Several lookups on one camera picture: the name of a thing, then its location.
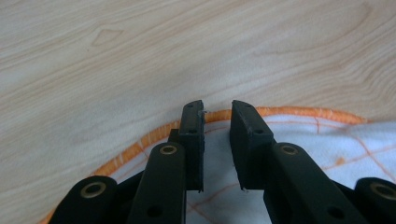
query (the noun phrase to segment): orange trim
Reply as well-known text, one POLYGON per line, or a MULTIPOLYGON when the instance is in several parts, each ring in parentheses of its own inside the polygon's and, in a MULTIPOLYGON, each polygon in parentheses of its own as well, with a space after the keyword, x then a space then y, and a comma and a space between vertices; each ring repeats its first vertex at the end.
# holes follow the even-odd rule
MULTIPOLYGON (((285 114, 307 116, 315 118, 323 118, 338 121, 345 124, 362 124, 369 122, 367 119, 358 117, 356 115, 326 108, 313 107, 299 107, 299 106, 281 106, 281 107, 256 107, 259 114, 264 116, 285 114)), ((220 110, 216 112, 208 112, 205 114, 205 122, 211 123, 221 120, 231 119, 231 110, 220 110)), ((99 169, 92 173, 92 175, 111 175, 116 172, 123 164, 132 160, 140 154, 144 148, 149 147, 153 143, 164 139, 168 136, 171 129, 176 129, 180 125, 180 120, 165 124, 144 135, 138 142, 130 147, 127 147, 120 155, 103 164, 99 169)), ((41 220, 40 224, 47 224, 54 213, 54 209, 50 211, 47 216, 41 220)))

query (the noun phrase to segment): wooden table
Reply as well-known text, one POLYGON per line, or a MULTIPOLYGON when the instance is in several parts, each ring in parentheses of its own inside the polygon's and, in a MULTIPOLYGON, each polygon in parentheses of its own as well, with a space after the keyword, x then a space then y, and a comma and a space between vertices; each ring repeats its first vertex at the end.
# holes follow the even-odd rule
POLYGON ((396 1, 0 3, 0 223, 202 99, 396 119, 396 1))

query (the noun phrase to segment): light wood surface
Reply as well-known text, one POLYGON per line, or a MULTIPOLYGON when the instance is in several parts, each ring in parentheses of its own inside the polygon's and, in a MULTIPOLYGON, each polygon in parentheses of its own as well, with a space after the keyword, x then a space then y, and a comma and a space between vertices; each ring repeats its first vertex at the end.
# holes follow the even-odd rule
POLYGON ((0 2, 0 223, 202 99, 396 119, 396 1, 0 2))

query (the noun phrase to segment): wood grain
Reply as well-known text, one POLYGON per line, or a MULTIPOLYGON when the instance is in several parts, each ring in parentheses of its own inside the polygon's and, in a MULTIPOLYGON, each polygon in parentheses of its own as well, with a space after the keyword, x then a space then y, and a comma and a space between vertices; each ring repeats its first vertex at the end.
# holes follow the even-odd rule
POLYGON ((179 118, 253 105, 396 119, 396 2, 0 2, 0 223, 179 118))

